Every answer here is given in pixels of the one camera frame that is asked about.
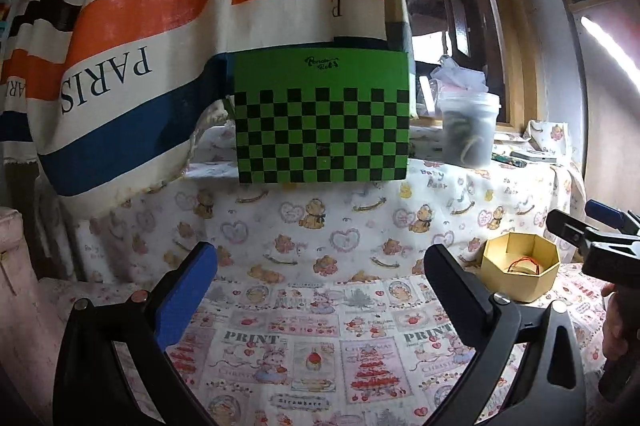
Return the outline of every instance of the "fluorescent light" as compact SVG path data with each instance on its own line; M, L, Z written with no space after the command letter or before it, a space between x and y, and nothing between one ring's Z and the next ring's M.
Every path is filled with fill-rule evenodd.
M640 90L640 70L634 63L634 61L625 53L623 48L618 45L615 40L606 32L603 31L596 22L591 21L589 18L583 16L580 18L580 23L587 29L600 45L615 59L620 67L629 76L629 79L634 82L634 85Z

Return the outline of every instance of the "wooden window frame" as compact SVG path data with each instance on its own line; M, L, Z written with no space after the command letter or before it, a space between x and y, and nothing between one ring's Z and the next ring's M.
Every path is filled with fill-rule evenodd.
M490 0L498 27L498 41L504 74L506 122L502 132L524 131L529 120L538 119L540 49L527 15L526 0ZM417 126L441 124L433 117L412 121Z

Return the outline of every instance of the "metal bolt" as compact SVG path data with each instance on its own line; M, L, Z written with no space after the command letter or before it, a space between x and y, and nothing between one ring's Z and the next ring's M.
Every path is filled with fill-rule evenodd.
M494 294L494 301L498 305L508 305L511 303L511 300L507 298L504 294L500 294L499 292Z
M131 301L133 301L133 303L144 303L148 296L149 293L147 291L140 289L131 295Z
M83 311L88 306L89 306L89 300L87 298L81 298L74 304L74 308L77 311Z
M551 308L555 310L558 314L562 314L566 312L566 304L560 300L554 300L551 304Z

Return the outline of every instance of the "bucket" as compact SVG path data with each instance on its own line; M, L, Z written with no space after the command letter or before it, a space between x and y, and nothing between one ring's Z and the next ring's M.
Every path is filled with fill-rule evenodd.
M440 109L444 162L464 168L488 167L500 98L477 92L443 92Z

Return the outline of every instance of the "black square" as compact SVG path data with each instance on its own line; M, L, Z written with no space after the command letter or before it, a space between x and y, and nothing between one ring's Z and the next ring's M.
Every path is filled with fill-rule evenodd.
M246 104L246 92L236 92L234 95L234 102L236 106L243 106Z
M358 101L358 115L370 116L371 115L371 103L367 101Z
M328 130L331 128L331 119L329 116L316 116L316 128L318 130Z
M331 169L332 170L342 170L344 169L344 157L338 155L336 157L331 157Z
M248 119L258 119L260 117L260 105L248 104L246 106L246 116Z
M339 128L331 130L331 142L344 142L344 130Z
M262 144L262 133L249 132L249 144Z
M302 157L302 145L289 144L289 157Z
M273 117L261 117L260 118L260 129L263 132L272 132L273 131Z
M276 159L276 168L278 170L288 170L289 169L289 157L278 157Z
M332 116L341 116L344 112L344 103L342 101L332 101L329 103L329 114Z
M385 102L385 91L382 88L372 88L371 101Z
M302 131L302 142L304 142L304 143L315 143L316 142L316 130L303 130Z
M396 143L396 155L409 155L409 143L397 142Z
M264 163L262 159L249 159L251 161L251 171L262 171L264 170Z
M316 101L329 101L329 89L325 86L316 88Z
M384 128L385 127L385 116L371 116L371 127L372 128Z
M290 130L302 130L302 116L287 117L287 127Z
M287 101L300 102L302 101L302 90L299 88L287 88Z
M357 88L345 88L343 90L344 100L345 101L357 101L358 100L358 89Z
M371 130L361 128L358 130L358 142L371 142Z
M248 146L238 146L236 149L236 153L238 154L239 159L248 159L249 158L249 147Z
M358 116L344 116L344 127L345 128L357 128L358 127Z
M316 164L316 157L305 157L302 161L305 170L315 170L318 168L318 165Z
M398 105L394 102L385 103L385 116L395 116L398 113Z
M409 116L398 116L398 130L409 129Z
M409 91L408 90L398 90L396 92L396 101L397 102L409 102Z
M316 146L318 157L329 157L331 155L331 145L328 142L319 142Z
M273 90L261 90L260 91L260 103L267 104L273 102Z
M274 102L273 103L273 115L276 117L286 117L287 115L287 103L286 102Z
M276 157L276 145L263 144L262 145L262 157L265 159Z
M316 114L316 104L313 101L305 101L302 103L302 115L314 116Z
M287 130L276 130L276 144L288 144L289 132Z
M249 122L246 119L236 119L236 132L248 132Z

